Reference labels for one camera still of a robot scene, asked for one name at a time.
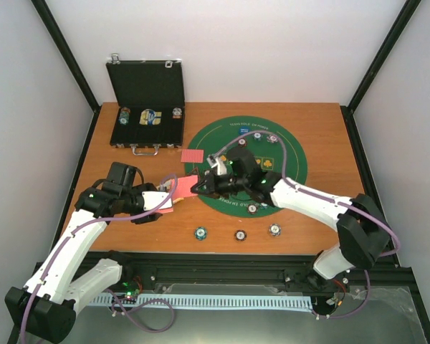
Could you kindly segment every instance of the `gray wall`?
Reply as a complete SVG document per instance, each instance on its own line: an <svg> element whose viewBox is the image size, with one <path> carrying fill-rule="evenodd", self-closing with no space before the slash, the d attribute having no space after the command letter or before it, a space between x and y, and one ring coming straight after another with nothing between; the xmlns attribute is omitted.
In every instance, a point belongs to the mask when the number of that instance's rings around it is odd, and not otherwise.
<svg viewBox="0 0 430 344"><path fill-rule="evenodd" d="M430 316L430 1L411 22L355 113L386 215Z"/></svg>
<svg viewBox="0 0 430 344"><path fill-rule="evenodd" d="M404 0L48 0L99 101L123 59L183 60L190 102L347 104Z"/></svg>
<svg viewBox="0 0 430 344"><path fill-rule="evenodd" d="M0 0L0 344L4 295L49 251L91 117L32 3Z"/></svg>

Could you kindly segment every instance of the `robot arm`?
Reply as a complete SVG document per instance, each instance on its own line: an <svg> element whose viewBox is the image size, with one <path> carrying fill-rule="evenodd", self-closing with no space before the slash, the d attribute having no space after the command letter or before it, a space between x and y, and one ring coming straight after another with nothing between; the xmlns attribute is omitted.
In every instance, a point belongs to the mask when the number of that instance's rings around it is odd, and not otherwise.
<svg viewBox="0 0 430 344"><path fill-rule="evenodd" d="M253 201L298 211L338 233L339 243L316 257L306 283L321 289L326 280L354 267L370 269L385 249L390 236L372 221L361 218L349 207L382 221L382 213L373 200L363 194L356 198L335 196L303 186L280 173L263 171L246 148L234 147L226 153L231 171L221 167L220 158L209 156L211 170L191 188L191 192L212 198L229 197L246 191Z"/></svg>
<svg viewBox="0 0 430 344"><path fill-rule="evenodd" d="M118 282L132 281L134 274L128 258L109 252L95 267L80 278L72 279L92 243L105 230L107 221L81 225L98 218L116 214L142 214L161 204L168 193L157 191L151 183L133 186L138 169L122 163L113 163L106 179L97 181L84 191L75 204L64 234L54 246L38 271L24 288L12 287L5 297L11 318L21 327L29 298L35 294L27 321L27 332L51 343L60 343L71 331L77 314L103 290ZM161 209L172 207L169 199ZM133 223L155 221L154 213L133 220Z"/></svg>

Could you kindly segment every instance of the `silver handle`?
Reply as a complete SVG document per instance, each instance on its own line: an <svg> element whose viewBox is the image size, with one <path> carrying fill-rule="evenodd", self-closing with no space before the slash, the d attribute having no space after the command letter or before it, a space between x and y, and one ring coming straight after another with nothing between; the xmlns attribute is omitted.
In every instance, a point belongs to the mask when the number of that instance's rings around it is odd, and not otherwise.
<svg viewBox="0 0 430 344"><path fill-rule="evenodd" d="M158 155L158 151L159 151L159 145L153 145L155 148L155 153L136 153L135 149L137 148L136 145L132 146L132 154L134 156L156 156Z"/></svg>

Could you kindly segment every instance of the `white perforated rail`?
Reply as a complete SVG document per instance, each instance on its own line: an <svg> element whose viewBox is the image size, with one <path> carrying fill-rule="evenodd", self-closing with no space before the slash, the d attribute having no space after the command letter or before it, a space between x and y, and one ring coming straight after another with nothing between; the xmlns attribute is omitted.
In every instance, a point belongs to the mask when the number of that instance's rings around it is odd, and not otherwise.
<svg viewBox="0 0 430 344"><path fill-rule="evenodd" d="M125 307L136 307L151 299L164 299L176 310L292 310L309 312L310 297L305 296L243 296L243 295L172 295L141 294L136 302L125 301ZM113 297L104 292L89 306L111 306ZM146 305L149 308L167 308L161 303Z"/></svg>

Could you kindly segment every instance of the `wooden table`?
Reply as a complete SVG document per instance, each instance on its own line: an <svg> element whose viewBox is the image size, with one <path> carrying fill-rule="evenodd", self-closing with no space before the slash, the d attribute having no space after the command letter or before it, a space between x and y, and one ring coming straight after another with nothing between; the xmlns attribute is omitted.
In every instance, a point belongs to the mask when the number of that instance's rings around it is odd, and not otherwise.
<svg viewBox="0 0 430 344"><path fill-rule="evenodd" d="M172 172L177 176L185 175L179 149L162 149L157 156L140 157L133 156L130 149L110 147L117 111L116 103L105 103L102 106L70 213L80 192L99 178L105 178L113 161L139 167L145 181L156 184ZM264 117L288 129L306 153L306 185L341 196L356 196L363 192L339 104L187 103L183 147L205 125L235 115ZM272 223L278 223L282 227L280 236L272 237L268 234L267 229ZM194 230L198 226L204 226L208 230L207 239L201 242L194 238ZM247 231L247 240L244 242L234 239L234 232L238 229ZM240 219L219 213L198 197L193 197L177 203L173 213L165 214L149 224L112 222L91 250L315 254L331 247L336 241L337 235L332 229L293 211L282 210L271 216Z"/></svg>

